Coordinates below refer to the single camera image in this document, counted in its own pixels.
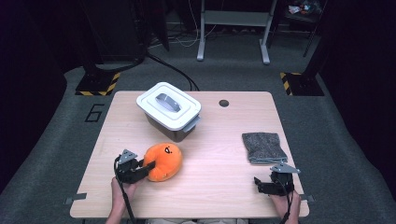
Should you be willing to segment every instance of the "hand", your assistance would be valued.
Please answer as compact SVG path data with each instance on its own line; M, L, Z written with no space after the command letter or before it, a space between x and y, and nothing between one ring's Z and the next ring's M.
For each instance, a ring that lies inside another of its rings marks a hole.
M290 215L289 219L286 221L287 224L298 224L298 216L300 215L300 204L301 204L301 197L297 193L297 191L293 191L289 194L291 207L290 207ZM285 214L288 212L288 199L286 196L279 196L279 195L270 195L272 199L277 214L280 218L283 218Z
M134 197L134 193L136 192L137 185L140 182L141 180L134 184L122 184L124 191L128 195L128 199L130 201ZM111 194L112 194L111 212L108 215L106 224L113 224L113 223L119 224L122 219L122 215L125 212L126 204L122 196L122 191L120 189L119 182L117 181L117 178L115 176L111 180Z

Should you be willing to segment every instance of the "gray carpet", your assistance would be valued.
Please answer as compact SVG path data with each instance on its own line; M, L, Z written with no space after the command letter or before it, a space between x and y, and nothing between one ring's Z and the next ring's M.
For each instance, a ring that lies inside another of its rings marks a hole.
M196 61L198 43L189 48L171 44L149 49L185 72L201 91L269 91L288 138L306 194L316 201L302 223L395 223L396 203L381 174L351 138L320 75L323 97L288 96L281 72L303 72L314 51L303 58L303 37L278 35L269 49L271 64L263 65L259 35L218 35L206 42L205 60ZM108 64L117 67L121 64ZM74 195L90 159L113 94L76 96L84 72L65 74L67 90L56 114L30 156L0 197L0 223L81 223L70 217L66 197ZM188 91L177 72L147 58L122 72L115 91L146 91L160 81ZM94 104L103 111L98 122L84 122ZM104 223L103 219L86 223ZM251 219L251 223L274 223Z

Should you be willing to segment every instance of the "storage container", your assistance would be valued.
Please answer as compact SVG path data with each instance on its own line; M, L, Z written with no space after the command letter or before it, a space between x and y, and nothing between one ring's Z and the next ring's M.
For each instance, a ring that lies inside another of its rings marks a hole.
M201 119L201 104L186 92L160 82L136 99L148 122L174 142L181 142Z

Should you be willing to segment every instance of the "lid handle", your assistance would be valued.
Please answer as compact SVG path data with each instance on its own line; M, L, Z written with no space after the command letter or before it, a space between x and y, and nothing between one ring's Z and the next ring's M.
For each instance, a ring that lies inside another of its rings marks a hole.
M172 99L172 97L166 95L165 93L160 93L157 97L155 97L155 100L157 100L161 106L165 107L171 112L177 113L181 109L180 105L174 99Z

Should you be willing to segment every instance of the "orange ball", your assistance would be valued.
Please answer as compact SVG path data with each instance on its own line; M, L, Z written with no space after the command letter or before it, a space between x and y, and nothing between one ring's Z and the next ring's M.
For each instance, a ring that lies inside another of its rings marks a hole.
M155 161L155 167L148 172L148 179L164 181L178 172L182 160L181 151L175 144L160 143L148 149L143 166Z

